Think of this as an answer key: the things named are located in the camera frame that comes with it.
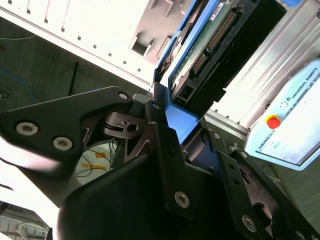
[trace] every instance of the mounting hole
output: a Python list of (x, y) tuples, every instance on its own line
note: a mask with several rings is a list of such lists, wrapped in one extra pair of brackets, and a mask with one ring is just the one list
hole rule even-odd
[(53, 146), (61, 151), (67, 151), (72, 148), (73, 144), (69, 138), (59, 136), (53, 140)]
[(155, 104), (155, 103), (152, 103), (152, 106), (153, 106), (155, 109), (160, 109), (160, 107), (159, 107), (157, 104)]
[(122, 98), (122, 99), (124, 99), (124, 100), (127, 100), (127, 99), (128, 99), (128, 96), (125, 95), (125, 94), (122, 93), (122, 92), (119, 92), (119, 97)]
[(240, 182), (237, 180), (237, 179), (233, 179), (233, 182), (235, 183), (235, 184), (237, 184), (237, 185), (239, 185), (240, 184)]
[(263, 202), (257, 201), (255, 204), (253, 204), (253, 210), (264, 228), (271, 225), (271, 212)]
[(235, 166), (233, 166), (231, 163), (229, 163), (228, 165), (231, 169), (235, 169)]
[(127, 131), (128, 131), (129, 133), (133, 133), (133, 132), (135, 132), (135, 131), (137, 131), (137, 130), (138, 130), (138, 126), (135, 125), (135, 124), (131, 124), (131, 125), (129, 125), (128, 128), (127, 128)]
[(190, 206), (190, 199), (183, 191), (177, 191), (174, 194), (175, 202), (183, 209), (187, 209)]
[(32, 122), (21, 122), (15, 127), (15, 130), (25, 136), (32, 136), (39, 131), (38, 127)]

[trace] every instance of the cable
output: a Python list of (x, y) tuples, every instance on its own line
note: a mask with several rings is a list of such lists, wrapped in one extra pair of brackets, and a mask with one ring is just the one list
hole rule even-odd
[(13, 74), (7, 72), (7, 71), (4, 70), (2, 67), (0, 67), (0, 71), (3, 72), (3, 73), (5, 73), (5, 74), (7, 74), (7, 75), (9, 75), (9, 76), (12, 77), (12, 78), (18, 80), (18, 81), (20, 81), (21, 83), (23, 83), (23, 85), (26, 86), (26, 88), (29, 90), (29, 92), (30, 92), (30, 94), (31, 94), (32, 104), (35, 104), (35, 103), (36, 103), (36, 101), (35, 101), (35, 96), (34, 96), (33, 92), (31, 91), (29, 85), (28, 85), (25, 81), (23, 81), (21, 78), (15, 76), (15, 75), (13, 75)]
[[(93, 172), (94, 169), (101, 169), (101, 170), (104, 170), (106, 173), (108, 172), (106, 169), (104, 169), (104, 168), (102, 168), (102, 167), (93, 167), (92, 164), (90, 163), (90, 161), (89, 161), (85, 156), (82, 155), (81, 157), (83, 157), (83, 158), (88, 162), (90, 168), (78, 172), (78, 173), (76, 174), (76, 176), (77, 176), (78, 178), (86, 178), (86, 177), (90, 176), (90, 174)], [(87, 172), (87, 171), (90, 171), (87, 175), (79, 176), (79, 174), (85, 173), (85, 172)]]
[(86, 175), (86, 176), (78, 176), (78, 175), (81, 174), (83, 171), (80, 171), (80, 172), (78, 172), (78, 173), (76, 174), (77, 177), (79, 177), (79, 178), (84, 178), (84, 177), (88, 177), (88, 176), (92, 173), (93, 167), (92, 167), (91, 162), (90, 162), (85, 156), (82, 155), (81, 157), (83, 157), (83, 158), (87, 161), (87, 163), (89, 164), (89, 166), (90, 166), (90, 169), (86, 169), (86, 171), (87, 171), (87, 170), (90, 170), (90, 172), (89, 172), (88, 175)]
[(2, 37), (2, 38), (0, 38), (0, 40), (11, 40), (11, 41), (27, 40), (27, 39), (32, 39), (35, 36), (36, 35), (27, 36), (27, 37), (19, 37), (19, 38)]
[[(88, 176), (92, 173), (92, 170), (94, 170), (94, 169), (101, 169), (101, 170), (104, 170), (106, 173), (108, 172), (106, 169), (104, 169), (104, 168), (102, 168), (102, 167), (92, 167), (92, 168), (90, 168), (90, 169), (86, 169), (86, 170), (83, 170), (83, 171), (78, 172), (78, 173), (76, 174), (76, 176), (77, 176), (78, 178), (88, 177)], [(88, 175), (78, 176), (78, 174), (82, 174), (82, 173), (87, 172), (87, 171), (90, 171), (90, 170), (91, 170), (91, 172), (90, 172)]]
[(37, 225), (37, 224), (34, 224), (32, 222), (24, 222), (24, 223), (21, 223), (18, 227), (17, 230), (15, 230), (18, 234), (20, 234), (20, 236), (24, 239), (24, 240), (31, 240), (31, 238), (27, 237), (27, 235), (25, 234), (26, 231), (23, 230), (23, 227), (24, 226), (29, 226), (29, 227), (35, 227), (35, 228), (38, 228), (38, 229), (41, 229), (42, 231), (44, 232), (48, 232), (48, 229), (46, 229), (45, 227), (43, 226), (40, 226), (40, 225)]

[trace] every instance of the white surface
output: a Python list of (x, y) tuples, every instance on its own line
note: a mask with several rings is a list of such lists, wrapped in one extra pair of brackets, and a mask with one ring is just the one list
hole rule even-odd
[(0, 16), (147, 90), (155, 66), (129, 50), (147, 4), (148, 0), (0, 0)]
[[(305, 160), (320, 142), (320, 111), (314, 110), (319, 92), (320, 81), (316, 81), (259, 152), (292, 164)], [(297, 126), (304, 128), (293, 131)]]
[[(91, 150), (96, 151), (99, 154), (105, 154), (105, 157), (110, 160), (111, 155), (110, 155), (110, 149), (109, 149), (109, 144), (102, 144), (98, 146), (94, 146), (91, 148)], [(93, 168), (103, 168), (103, 169), (92, 169), (92, 172), (89, 170), (90, 165), (87, 162), (87, 160), (84, 157), (81, 157), (79, 160), (78, 165), (76, 166), (76, 172), (78, 176), (79, 182), (84, 185), (87, 184), (88, 182), (100, 177), (101, 175), (105, 174), (106, 171), (109, 172), (111, 169), (111, 164), (110, 161), (105, 159), (99, 154), (96, 154), (93, 151), (85, 151), (82, 156), (84, 156), (92, 165)]]
[(211, 107), (247, 129), (290, 76), (320, 53), (320, 2), (303, 0), (297, 7), (282, 5), (287, 9), (285, 16), (226, 87), (219, 103)]

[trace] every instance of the screw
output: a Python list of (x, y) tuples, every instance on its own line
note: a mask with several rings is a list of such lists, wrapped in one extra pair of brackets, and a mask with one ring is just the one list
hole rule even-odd
[(187, 209), (190, 206), (190, 200), (183, 191), (177, 191), (174, 194), (175, 202), (182, 208)]
[(240, 152), (240, 155), (241, 155), (244, 159), (247, 159), (247, 158), (248, 158), (248, 155), (247, 155), (245, 152), (243, 152), (243, 151)]
[(251, 217), (243, 215), (242, 222), (250, 232), (255, 233), (257, 231), (257, 227)]
[(155, 103), (153, 103), (152, 106), (153, 106), (154, 108), (156, 108), (156, 109), (160, 109), (160, 107), (159, 107), (157, 104), (155, 104)]
[(125, 94), (123, 94), (121, 92), (119, 93), (119, 97), (122, 98), (122, 99), (125, 99), (125, 100), (128, 99), (127, 95), (125, 95)]
[(300, 240), (306, 240), (306, 239), (305, 239), (305, 236), (303, 236), (300, 231), (296, 230), (296, 231), (295, 231), (295, 234), (298, 236), (298, 238), (299, 238)]
[(15, 127), (15, 130), (25, 136), (32, 136), (39, 131), (38, 127), (31, 122), (21, 122)]
[(64, 136), (59, 136), (53, 140), (53, 146), (61, 151), (67, 151), (72, 148), (72, 141)]
[(216, 132), (213, 133), (213, 136), (216, 138), (216, 139), (220, 139), (220, 135)]

